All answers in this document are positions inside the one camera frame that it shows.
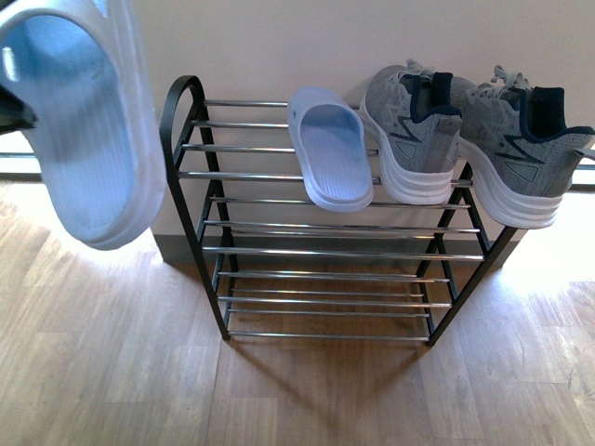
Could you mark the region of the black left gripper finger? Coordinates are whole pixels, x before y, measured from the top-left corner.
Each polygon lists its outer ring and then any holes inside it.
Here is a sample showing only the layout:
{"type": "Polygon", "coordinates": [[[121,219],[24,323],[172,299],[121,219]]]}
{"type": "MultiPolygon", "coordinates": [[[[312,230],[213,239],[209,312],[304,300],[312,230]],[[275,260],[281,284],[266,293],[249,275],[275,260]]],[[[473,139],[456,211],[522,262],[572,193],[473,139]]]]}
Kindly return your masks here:
{"type": "Polygon", "coordinates": [[[0,131],[11,133],[35,128],[37,117],[33,108],[3,86],[0,94],[0,131]]]}

